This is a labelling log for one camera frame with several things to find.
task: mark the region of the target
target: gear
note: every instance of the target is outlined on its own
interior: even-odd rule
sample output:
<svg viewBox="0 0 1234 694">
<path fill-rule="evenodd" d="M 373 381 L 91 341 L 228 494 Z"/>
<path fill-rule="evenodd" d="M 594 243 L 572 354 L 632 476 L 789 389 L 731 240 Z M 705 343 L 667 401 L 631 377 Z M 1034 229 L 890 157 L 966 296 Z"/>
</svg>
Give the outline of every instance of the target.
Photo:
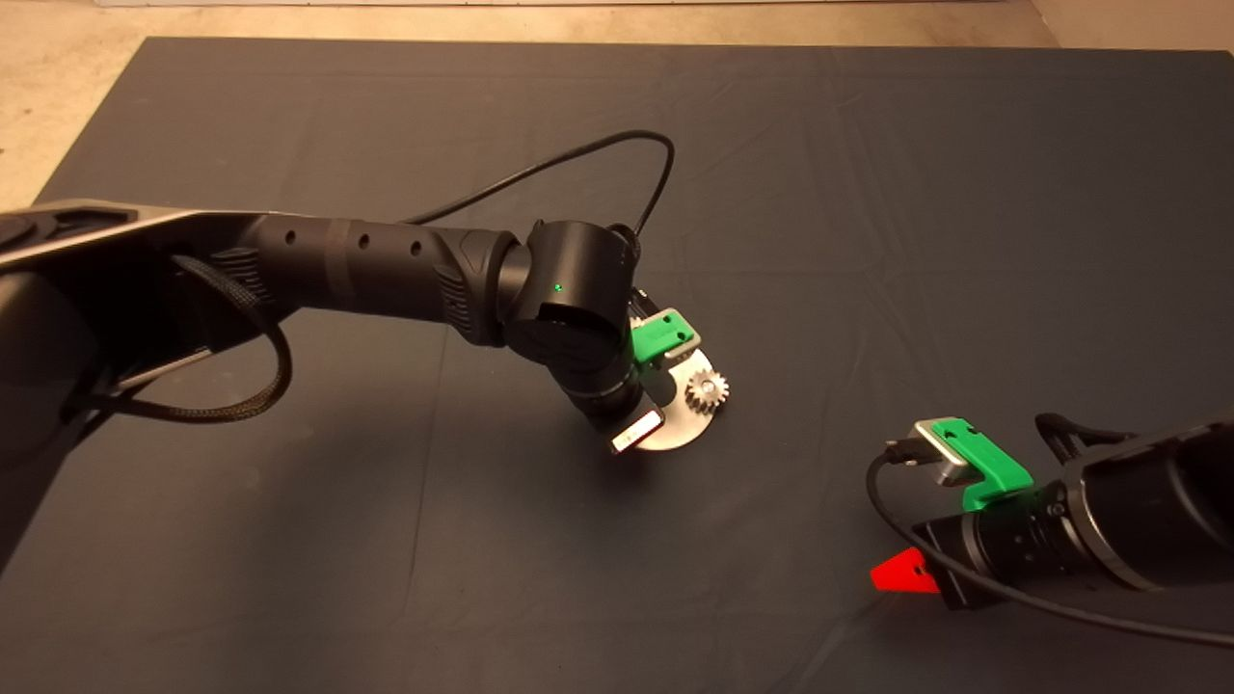
<svg viewBox="0 0 1234 694">
<path fill-rule="evenodd" d="M 686 403 L 700 414 L 710 415 L 728 400 L 728 379 L 716 370 L 701 370 L 686 383 Z"/>
</svg>

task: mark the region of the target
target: concrete floor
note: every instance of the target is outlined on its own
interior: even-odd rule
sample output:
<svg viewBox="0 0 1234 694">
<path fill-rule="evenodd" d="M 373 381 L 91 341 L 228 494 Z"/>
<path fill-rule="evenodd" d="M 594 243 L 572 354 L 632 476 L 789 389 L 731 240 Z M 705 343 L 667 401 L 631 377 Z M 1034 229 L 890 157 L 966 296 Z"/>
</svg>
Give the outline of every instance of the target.
<svg viewBox="0 0 1234 694">
<path fill-rule="evenodd" d="M 100 9 L 0 0 L 0 210 L 35 198 L 147 36 L 1230 49 L 1234 2 Z"/>
</svg>

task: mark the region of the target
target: red plastic piece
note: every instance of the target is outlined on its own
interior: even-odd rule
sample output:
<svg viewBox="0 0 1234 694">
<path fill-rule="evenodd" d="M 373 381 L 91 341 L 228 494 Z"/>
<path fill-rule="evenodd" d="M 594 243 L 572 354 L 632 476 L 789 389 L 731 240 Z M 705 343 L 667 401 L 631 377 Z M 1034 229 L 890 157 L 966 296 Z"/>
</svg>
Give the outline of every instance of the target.
<svg viewBox="0 0 1234 694">
<path fill-rule="evenodd" d="M 926 557 L 909 547 L 870 569 L 870 580 L 884 593 L 938 593 L 934 577 L 926 568 Z"/>
</svg>

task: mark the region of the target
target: dark gray cloth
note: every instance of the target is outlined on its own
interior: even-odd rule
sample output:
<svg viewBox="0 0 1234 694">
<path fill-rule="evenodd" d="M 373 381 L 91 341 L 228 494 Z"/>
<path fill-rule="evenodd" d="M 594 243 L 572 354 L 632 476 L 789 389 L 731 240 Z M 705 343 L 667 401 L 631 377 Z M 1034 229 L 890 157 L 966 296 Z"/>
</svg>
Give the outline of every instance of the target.
<svg viewBox="0 0 1234 694">
<path fill-rule="evenodd" d="M 1217 692 L 1229 653 L 880 596 L 861 478 L 918 419 L 1040 480 L 1034 414 L 1227 405 L 1227 53 L 152 40 L 43 193 L 394 220 L 661 130 L 637 280 L 733 383 L 694 445 L 608 459 L 534 364 L 304 311 L 251 421 L 117 417 L 0 582 L 6 692 Z M 633 221 L 631 144 L 448 220 Z M 147 394 L 222 404 L 247 345 Z M 903 515 L 958 496 L 887 474 Z M 1214 629 L 1229 588 L 1069 600 Z"/>
</svg>

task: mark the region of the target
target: green 3d-printed part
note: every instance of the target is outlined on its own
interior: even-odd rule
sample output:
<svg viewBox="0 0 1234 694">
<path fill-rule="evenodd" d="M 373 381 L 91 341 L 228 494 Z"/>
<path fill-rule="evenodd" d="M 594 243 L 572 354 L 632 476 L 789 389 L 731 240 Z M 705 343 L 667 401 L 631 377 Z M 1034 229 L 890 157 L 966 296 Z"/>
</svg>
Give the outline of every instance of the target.
<svg viewBox="0 0 1234 694">
<path fill-rule="evenodd" d="M 980 511 L 1004 494 L 1033 485 L 1033 475 L 967 420 L 943 420 L 930 429 L 982 475 L 964 490 L 965 511 Z"/>
<path fill-rule="evenodd" d="M 632 330 L 631 337 L 634 343 L 634 361 L 639 368 L 647 368 L 666 352 L 694 340 L 694 328 L 681 314 L 670 310 Z"/>
</svg>

